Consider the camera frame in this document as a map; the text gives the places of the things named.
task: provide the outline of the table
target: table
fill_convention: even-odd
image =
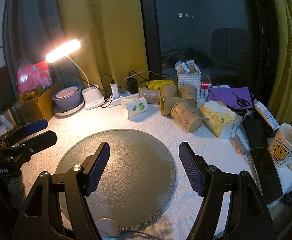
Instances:
[[[204,124],[195,133],[186,133],[174,123],[170,116],[161,116],[157,104],[150,104],[146,112],[129,120],[124,118],[121,106],[109,106],[104,109],[98,107],[92,110],[86,110],[83,107],[75,114],[66,117],[55,115],[49,121],[46,130],[54,131],[58,140],[56,145],[34,155],[30,162],[22,166],[26,194],[40,172],[55,173],[62,156],[78,141],[97,132],[119,128],[136,129],[149,133],[169,149],[174,159],[176,187],[171,201],[163,215],[143,230],[163,239],[186,239],[203,200],[192,190],[179,160],[178,147],[180,143],[187,141],[197,155],[204,157],[207,164],[215,165],[223,172],[239,174],[240,171],[247,170],[251,173],[250,167],[241,155],[236,154],[229,140],[216,138]],[[245,134],[240,130],[238,135],[244,146],[248,148]],[[223,231],[225,227],[229,200],[230,193],[226,192],[216,233]]]

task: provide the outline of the white mug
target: white mug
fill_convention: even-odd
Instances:
[[[278,129],[271,145],[268,147],[275,166],[292,169],[292,126],[283,123]]]

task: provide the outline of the purple cloth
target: purple cloth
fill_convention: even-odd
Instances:
[[[242,104],[238,104],[236,94],[239,98],[246,100],[245,103],[247,109],[254,109],[254,104],[252,102],[251,93],[248,87],[245,88],[212,88],[208,91],[207,101],[222,101],[225,105],[230,106],[233,109],[243,110]]]

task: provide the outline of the desk lamp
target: desk lamp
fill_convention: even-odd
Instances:
[[[98,86],[91,87],[89,80],[86,74],[84,73],[84,71],[77,65],[77,63],[71,57],[69,57],[70,53],[80,48],[81,48],[81,44],[78,39],[68,41],[65,44],[54,49],[49,54],[47,54],[46,61],[53,63],[61,59],[62,57],[67,57],[76,65],[77,68],[79,68],[79,70],[83,73],[88,83],[88,88],[82,91],[82,95],[85,100],[85,108],[89,110],[89,109],[93,109],[95,107],[101,106],[105,102],[105,99],[103,95],[101,94]]]

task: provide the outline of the cardboard box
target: cardboard box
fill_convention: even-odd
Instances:
[[[27,124],[41,119],[49,121],[55,114],[54,108],[56,106],[51,97],[62,88],[61,82],[57,82],[36,98],[24,102],[18,108],[24,121]]]

